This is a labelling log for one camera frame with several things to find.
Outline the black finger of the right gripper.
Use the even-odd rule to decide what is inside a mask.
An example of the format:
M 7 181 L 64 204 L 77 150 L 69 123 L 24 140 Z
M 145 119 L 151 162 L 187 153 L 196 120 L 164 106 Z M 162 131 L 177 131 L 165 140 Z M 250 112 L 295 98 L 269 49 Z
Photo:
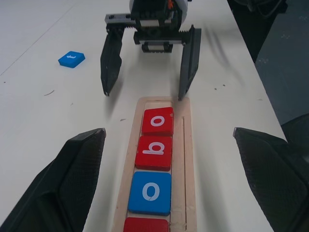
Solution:
M 107 27 L 107 36 L 100 57 L 100 79 L 105 96 L 110 95 L 120 72 L 122 64 L 120 52 L 124 30 L 125 28 L 121 26 Z
M 183 45 L 183 53 L 180 69 L 180 81 L 178 100 L 181 101 L 188 92 L 190 85 L 197 73 L 199 66 L 199 54 L 201 45 L 201 29 L 191 25 L 186 31 L 186 40 Z

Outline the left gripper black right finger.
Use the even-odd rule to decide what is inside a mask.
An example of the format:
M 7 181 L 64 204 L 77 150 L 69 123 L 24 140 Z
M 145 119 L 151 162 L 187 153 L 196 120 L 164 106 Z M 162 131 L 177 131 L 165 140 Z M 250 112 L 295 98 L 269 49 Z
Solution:
M 309 163 L 281 138 L 235 128 L 249 187 L 274 232 L 309 232 Z

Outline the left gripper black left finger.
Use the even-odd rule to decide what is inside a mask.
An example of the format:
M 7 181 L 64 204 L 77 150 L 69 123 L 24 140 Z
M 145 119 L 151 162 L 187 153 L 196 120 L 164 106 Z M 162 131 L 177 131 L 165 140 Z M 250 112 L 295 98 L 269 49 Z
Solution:
M 37 174 L 0 232 L 82 232 L 97 188 L 106 130 L 67 140 Z

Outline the red letter tile o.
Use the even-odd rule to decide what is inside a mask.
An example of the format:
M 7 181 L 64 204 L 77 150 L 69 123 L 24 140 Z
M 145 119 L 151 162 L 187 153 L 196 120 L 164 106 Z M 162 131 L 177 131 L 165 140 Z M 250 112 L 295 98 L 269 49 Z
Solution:
M 173 108 L 163 107 L 145 110 L 141 132 L 143 135 L 172 136 L 174 132 Z

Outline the red letter tile b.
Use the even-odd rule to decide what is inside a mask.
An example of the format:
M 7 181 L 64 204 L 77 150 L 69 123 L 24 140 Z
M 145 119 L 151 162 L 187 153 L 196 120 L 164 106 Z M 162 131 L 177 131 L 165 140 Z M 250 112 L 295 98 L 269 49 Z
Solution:
M 135 166 L 138 169 L 169 171 L 172 158 L 172 137 L 145 136 L 139 138 Z

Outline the blue letter tile t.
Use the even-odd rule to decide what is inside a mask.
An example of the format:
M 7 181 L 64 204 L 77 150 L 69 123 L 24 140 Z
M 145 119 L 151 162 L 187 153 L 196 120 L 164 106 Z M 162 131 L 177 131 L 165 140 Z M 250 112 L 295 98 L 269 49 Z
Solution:
M 85 60 L 85 56 L 83 53 L 69 51 L 67 54 L 61 57 L 58 60 L 58 62 L 61 66 L 75 68 L 77 65 L 79 65 L 84 60 Z

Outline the blue letter tile o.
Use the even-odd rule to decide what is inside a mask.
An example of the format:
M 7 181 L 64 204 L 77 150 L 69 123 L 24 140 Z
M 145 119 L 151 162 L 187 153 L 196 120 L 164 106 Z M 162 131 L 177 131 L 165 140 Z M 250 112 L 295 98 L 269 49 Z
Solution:
M 135 172 L 128 210 L 137 214 L 168 216 L 171 206 L 171 174 Z

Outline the wooden letter tray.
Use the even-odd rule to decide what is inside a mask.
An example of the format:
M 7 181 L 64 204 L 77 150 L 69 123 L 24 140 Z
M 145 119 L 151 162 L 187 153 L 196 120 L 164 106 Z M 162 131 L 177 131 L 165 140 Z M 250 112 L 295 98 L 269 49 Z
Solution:
M 172 107 L 174 111 L 171 169 L 168 172 L 138 169 L 135 158 L 139 138 L 143 135 L 141 128 L 144 111 L 163 107 Z M 168 216 L 137 214 L 128 210 L 133 175 L 139 171 L 171 174 L 171 206 Z M 123 232 L 126 218 L 131 217 L 164 219 L 169 224 L 169 232 L 197 232 L 191 111 L 188 98 L 178 101 L 172 97 L 143 97 L 137 102 L 111 232 Z

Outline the red letter tile r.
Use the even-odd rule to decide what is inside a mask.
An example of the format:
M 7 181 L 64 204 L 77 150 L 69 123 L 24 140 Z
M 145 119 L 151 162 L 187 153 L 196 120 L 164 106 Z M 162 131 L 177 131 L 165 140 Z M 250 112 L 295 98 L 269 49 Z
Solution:
M 128 217 L 123 232 L 169 232 L 169 224 L 164 219 Z

